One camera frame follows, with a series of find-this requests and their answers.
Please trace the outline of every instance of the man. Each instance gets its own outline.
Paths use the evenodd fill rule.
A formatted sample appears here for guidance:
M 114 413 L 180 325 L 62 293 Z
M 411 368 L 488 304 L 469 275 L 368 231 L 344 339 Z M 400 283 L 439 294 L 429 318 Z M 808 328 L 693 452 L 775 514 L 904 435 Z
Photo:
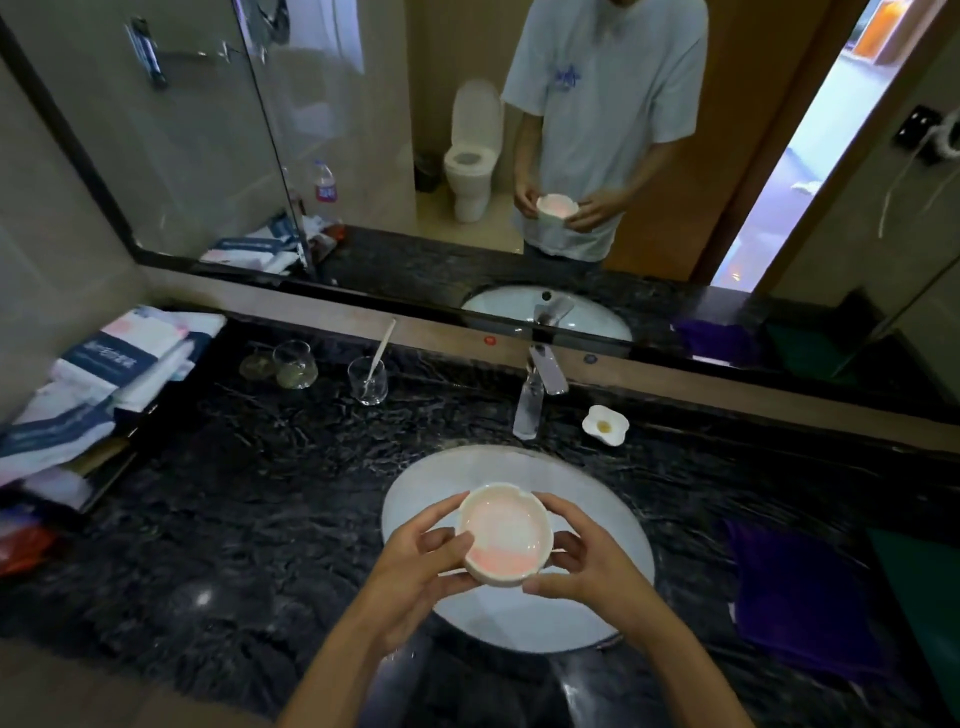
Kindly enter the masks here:
M 410 639 L 438 601 L 479 586 L 464 571 L 449 573 L 463 565 L 472 535 L 434 528 L 467 495 L 433 504 L 394 532 L 278 728 L 353 728 L 380 661 Z M 554 536 L 549 563 L 568 573 L 539 574 L 524 582 L 523 591 L 579 601 L 642 650 L 677 726 L 754 728 L 723 673 L 613 537 L 568 500 L 536 495 L 577 532 Z
M 707 32 L 704 0 L 534 0 L 503 91 L 523 111 L 514 176 L 526 254 L 607 257 L 624 211 L 696 130 Z M 549 193 L 580 203 L 563 228 L 537 223 Z

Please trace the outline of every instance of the white sink basin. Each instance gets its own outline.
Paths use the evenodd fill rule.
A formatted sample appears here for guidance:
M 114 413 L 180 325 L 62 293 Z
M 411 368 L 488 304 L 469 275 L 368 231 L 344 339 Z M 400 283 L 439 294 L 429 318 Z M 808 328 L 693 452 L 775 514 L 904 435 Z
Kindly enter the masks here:
M 599 303 L 594 303 L 582 296 L 533 285 L 508 285 L 484 291 L 464 303 L 463 309 L 532 324 L 537 306 L 545 303 L 544 292 L 549 292 L 551 299 L 566 296 L 574 303 L 573 310 L 564 316 L 558 328 L 594 336 L 606 336 L 620 341 L 634 340 L 630 327 L 624 323 L 623 319 Z
M 579 505 L 606 528 L 636 567 L 653 583 L 654 558 L 631 510 L 586 473 L 538 452 L 498 446 L 468 446 L 438 452 L 414 463 L 394 481 L 383 504 L 383 539 L 428 505 L 489 483 L 513 483 L 553 493 Z M 554 531 L 572 530 L 550 515 Z M 456 514 L 440 526 L 456 525 Z M 549 571 L 560 571 L 550 568 Z M 486 643 L 519 652 L 564 652 L 602 643 L 616 631 L 587 607 L 542 599 L 515 589 L 480 587 L 445 599 L 436 613 Z

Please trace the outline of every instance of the glass tumbler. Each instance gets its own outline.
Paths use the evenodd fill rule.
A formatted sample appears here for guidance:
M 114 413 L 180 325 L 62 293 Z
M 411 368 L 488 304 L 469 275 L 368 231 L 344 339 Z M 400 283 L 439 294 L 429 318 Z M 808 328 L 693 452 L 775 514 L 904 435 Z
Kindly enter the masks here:
M 305 341 L 286 341 L 274 349 L 276 383 L 284 389 L 306 389 L 317 381 L 317 362 Z
M 387 399 L 387 368 L 383 366 L 383 359 L 376 363 L 373 376 L 367 382 L 372 356 L 361 356 L 354 359 L 347 367 L 347 376 L 350 380 L 350 392 L 361 404 L 380 404 Z

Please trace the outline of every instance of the small white dish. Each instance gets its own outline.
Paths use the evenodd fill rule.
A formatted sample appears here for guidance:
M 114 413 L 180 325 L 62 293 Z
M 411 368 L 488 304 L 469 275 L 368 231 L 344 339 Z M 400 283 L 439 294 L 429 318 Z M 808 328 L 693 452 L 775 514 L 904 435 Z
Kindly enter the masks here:
M 584 418 L 584 432 L 615 448 L 627 438 L 630 421 L 619 412 L 594 404 Z
M 579 212 L 580 206 L 566 195 L 543 195 L 537 200 L 537 210 L 540 211 L 541 220 L 561 224 L 570 215 Z
M 460 504 L 457 534 L 473 534 L 464 565 L 481 584 L 517 587 L 553 550 L 553 528 L 540 499 L 510 483 L 477 488 Z

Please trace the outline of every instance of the tile floor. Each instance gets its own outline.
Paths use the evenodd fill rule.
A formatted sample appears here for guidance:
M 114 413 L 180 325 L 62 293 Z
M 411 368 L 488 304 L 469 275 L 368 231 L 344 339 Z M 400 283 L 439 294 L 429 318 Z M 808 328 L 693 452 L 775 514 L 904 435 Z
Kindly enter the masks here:
M 200 703 L 21 642 L 0 641 L 0 722 L 24 728 L 268 728 L 263 717 Z
M 442 184 L 436 192 L 417 193 L 417 226 L 420 237 L 473 248 L 522 253 L 523 237 L 511 224 L 514 196 L 494 193 L 481 220 L 458 223 L 453 217 L 453 193 Z

